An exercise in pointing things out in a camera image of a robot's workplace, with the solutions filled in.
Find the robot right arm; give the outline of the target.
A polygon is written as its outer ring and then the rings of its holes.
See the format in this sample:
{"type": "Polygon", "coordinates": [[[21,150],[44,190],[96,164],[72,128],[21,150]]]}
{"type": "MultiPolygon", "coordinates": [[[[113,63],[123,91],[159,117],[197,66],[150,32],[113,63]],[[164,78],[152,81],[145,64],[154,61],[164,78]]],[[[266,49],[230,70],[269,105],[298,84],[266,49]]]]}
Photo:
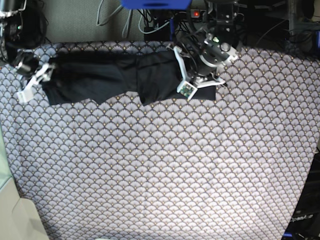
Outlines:
{"type": "Polygon", "coordinates": [[[0,2],[0,66],[9,65],[26,86],[17,93],[20,103],[34,98],[32,88],[51,80],[55,65],[44,63],[30,52],[46,41],[48,22],[37,0],[0,2]]]}

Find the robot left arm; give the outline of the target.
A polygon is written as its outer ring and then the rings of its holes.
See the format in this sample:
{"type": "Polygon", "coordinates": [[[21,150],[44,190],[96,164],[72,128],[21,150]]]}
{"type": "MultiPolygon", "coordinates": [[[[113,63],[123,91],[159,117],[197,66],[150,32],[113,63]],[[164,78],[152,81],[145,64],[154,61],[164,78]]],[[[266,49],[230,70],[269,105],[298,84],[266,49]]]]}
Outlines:
{"type": "Polygon", "coordinates": [[[203,13],[185,10],[188,33],[181,33],[168,48],[174,52],[182,79],[177,93],[191,100],[204,88],[225,86],[218,72],[239,58],[235,0],[206,0],[203,13]]]}

